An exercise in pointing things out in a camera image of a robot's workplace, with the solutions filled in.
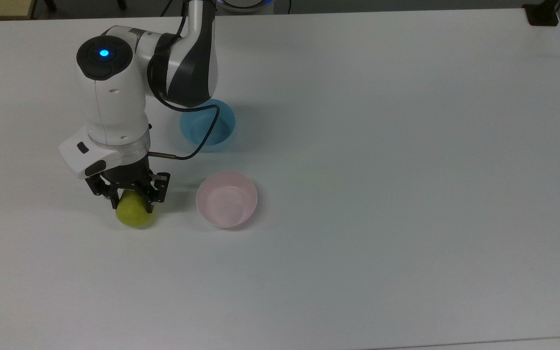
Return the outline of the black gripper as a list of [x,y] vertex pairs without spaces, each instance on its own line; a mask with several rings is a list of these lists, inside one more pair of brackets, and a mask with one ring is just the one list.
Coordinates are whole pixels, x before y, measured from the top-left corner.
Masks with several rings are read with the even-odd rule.
[[85,181],[94,195],[110,200],[113,210],[120,203],[119,189],[136,192],[146,203],[146,212],[154,212],[156,202],[164,202],[169,188],[169,173],[153,173],[148,162],[108,169],[106,162],[96,162],[85,169]]

